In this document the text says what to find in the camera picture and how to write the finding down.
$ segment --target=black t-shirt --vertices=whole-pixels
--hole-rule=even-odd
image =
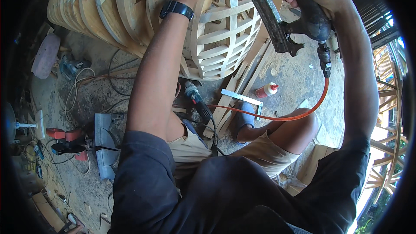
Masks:
[[[312,182],[294,197],[247,158],[208,158],[181,197],[167,143],[126,132],[109,234],[344,233],[356,216],[368,153],[368,140],[351,141],[321,159]]]

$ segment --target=white glue bottle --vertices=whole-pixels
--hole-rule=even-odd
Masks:
[[[275,94],[278,91],[278,86],[273,82],[270,82],[266,85],[264,85],[263,87],[261,87],[260,89],[256,90],[256,96],[258,98],[264,98],[270,95]]]

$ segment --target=black wristwatch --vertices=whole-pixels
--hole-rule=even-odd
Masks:
[[[162,7],[162,11],[160,11],[159,17],[163,19],[169,12],[183,14],[189,18],[189,20],[193,18],[193,11],[189,6],[173,0],[166,0]]]

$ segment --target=metal ruler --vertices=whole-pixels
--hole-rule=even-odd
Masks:
[[[244,95],[241,95],[241,94],[238,94],[238,93],[235,93],[235,92],[232,92],[232,91],[227,91],[226,89],[222,89],[221,93],[224,94],[224,95],[239,99],[241,101],[245,101],[245,102],[257,105],[258,106],[257,115],[261,115],[261,110],[263,109],[263,102],[252,99],[250,97],[247,97],[247,96],[244,96]]]

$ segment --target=beige shorts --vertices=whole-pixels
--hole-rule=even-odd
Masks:
[[[205,147],[197,135],[186,127],[186,135],[168,142],[176,163],[175,178],[180,179],[199,166],[199,163],[211,156],[211,150]],[[231,156],[243,156],[259,164],[271,179],[275,179],[286,167],[296,161],[299,154],[292,154],[275,145],[264,133]]]

